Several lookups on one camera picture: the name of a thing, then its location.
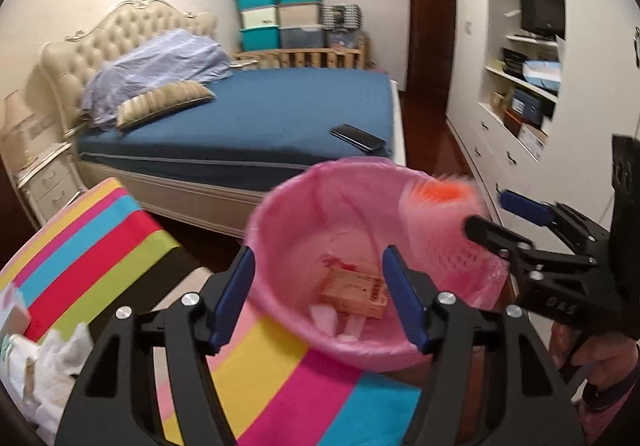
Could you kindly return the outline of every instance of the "red stripe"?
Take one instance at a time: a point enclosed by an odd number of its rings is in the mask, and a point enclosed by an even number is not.
[[[239,446],[316,446],[356,386],[362,370],[309,350]]]
[[[38,341],[78,298],[151,233],[161,227],[146,212],[134,211],[69,266],[29,306],[25,336]]]
[[[82,228],[85,224],[87,224],[90,220],[92,220],[99,213],[106,210],[111,204],[113,204],[117,199],[127,195],[127,191],[120,187],[116,188],[109,195],[106,195],[102,199],[100,199],[96,204],[91,206],[87,211],[81,214],[77,219],[72,221],[69,226],[64,228],[58,235],[53,237],[51,242],[49,242],[46,246],[44,246],[36,255],[33,257],[16,275],[14,278],[14,283],[18,287],[22,285],[22,283],[31,276],[31,273],[38,269],[42,265],[42,263],[47,260],[51,254],[56,251],[62,244],[68,241],[73,235],[78,233],[78,230]]]

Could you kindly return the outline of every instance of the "blue gripper pad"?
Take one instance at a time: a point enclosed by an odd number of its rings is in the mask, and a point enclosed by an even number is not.
[[[404,334],[419,350],[425,350],[429,343],[424,320],[426,309],[418,300],[404,272],[405,267],[404,261],[392,246],[382,253],[382,274],[398,311]]]
[[[231,264],[228,272],[231,277],[220,296],[220,300],[213,310],[213,332],[209,344],[220,350],[229,343],[234,333],[244,300],[254,281],[255,255],[251,248],[243,248],[241,253]]]
[[[500,192],[500,206],[538,226],[549,226],[554,219],[551,210],[544,204],[533,201],[511,190]]]

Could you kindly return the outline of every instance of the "blue stripe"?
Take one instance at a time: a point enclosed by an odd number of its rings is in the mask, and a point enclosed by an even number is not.
[[[20,291],[25,304],[30,306],[44,290],[62,274],[62,272],[78,260],[96,242],[113,230],[131,213],[140,210],[140,205],[133,198],[125,195],[112,203],[106,210],[95,216],[84,227],[78,230],[69,240],[62,244],[51,256],[24,281]]]
[[[398,446],[420,390],[364,372],[318,446]]]

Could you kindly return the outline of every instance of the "hand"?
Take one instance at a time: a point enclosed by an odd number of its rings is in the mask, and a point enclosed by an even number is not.
[[[572,347],[571,329],[554,323],[549,352],[558,368],[564,365]],[[588,381],[598,390],[606,390],[628,376],[638,363],[638,346],[624,334],[611,331],[591,336],[571,358],[572,365],[594,363]]]

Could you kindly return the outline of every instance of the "pillow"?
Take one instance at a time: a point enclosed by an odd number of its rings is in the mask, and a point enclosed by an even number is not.
[[[209,89],[193,80],[167,83],[121,103],[116,126],[120,130],[132,129],[214,97]]]

